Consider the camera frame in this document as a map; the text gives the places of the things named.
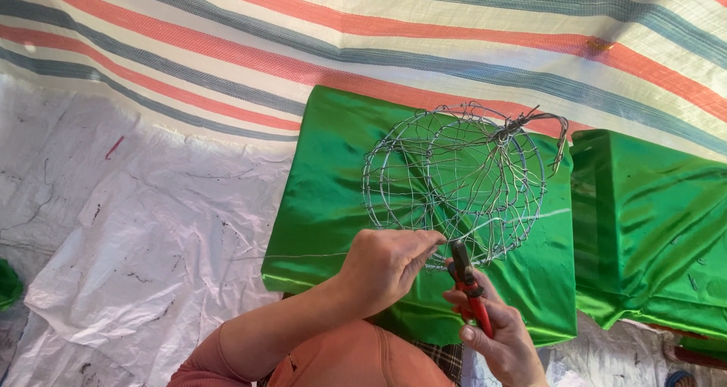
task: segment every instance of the forearm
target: forearm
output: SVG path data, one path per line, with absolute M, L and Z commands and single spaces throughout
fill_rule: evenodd
M 345 308 L 337 279 L 241 314 L 220 329 L 220 348 L 236 373 L 256 381 L 306 340 L 359 319 Z

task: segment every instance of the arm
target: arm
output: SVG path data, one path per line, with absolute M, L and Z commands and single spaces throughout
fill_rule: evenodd
M 219 336 L 224 361 L 244 380 L 265 377 L 306 340 L 401 299 L 440 243 L 444 237 L 436 231 L 359 232 L 337 275 L 226 321 Z
M 477 283 L 484 288 L 482 301 L 495 336 L 490 339 L 480 328 L 465 325 L 459 330 L 459 337 L 465 345 L 485 357 L 490 371 L 504 387 L 548 387 L 545 371 L 520 312 L 502 301 L 484 273 L 475 270 L 474 274 Z M 448 290 L 442 296 L 454 304 L 452 311 L 463 317 L 472 316 L 463 292 Z

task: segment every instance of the wire sphere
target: wire sphere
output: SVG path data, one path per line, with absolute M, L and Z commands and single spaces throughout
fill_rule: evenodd
M 540 153 L 522 125 L 537 116 L 565 122 L 554 171 L 567 130 L 565 119 L 533 111 L 511 120 L 471 102 L 396 123 L 365 156 L 363 204 L 372 223 L 437 230 L 465 243 L 474 266 L 519 247 L 546 191 Z M 433 254 L 426 269 L 443 270 L 445 257 Z

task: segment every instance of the pliers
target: pliers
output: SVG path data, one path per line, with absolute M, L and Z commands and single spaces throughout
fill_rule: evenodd
M 477 326 L 485 332 L 487 337 L 492 339 L 493 333 L 490 318 L 487 316 L 485 305 L 480 299 L 485 289 L 477 283 L 475 276 L 472 274 L 473 268 L 470 264 L 470 258 L 467 255 L 467 248 L 459 240 L 452 242 L 451 248 L 453 261 L 447 266 L 447 271 L 449 271 L 449 275 L 454 279 L 457 290 L 461 290 L 467 295 L 470 308 L 472 308 L 472 312 L 477 320 Z

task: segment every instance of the pink sleeve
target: pink sleeve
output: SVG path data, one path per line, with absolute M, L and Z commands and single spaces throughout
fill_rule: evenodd
M 220 327 L 216 328 L 201 345 L 197 346 L 167 387 L 250 387 L 227 364 L 220 350 Z

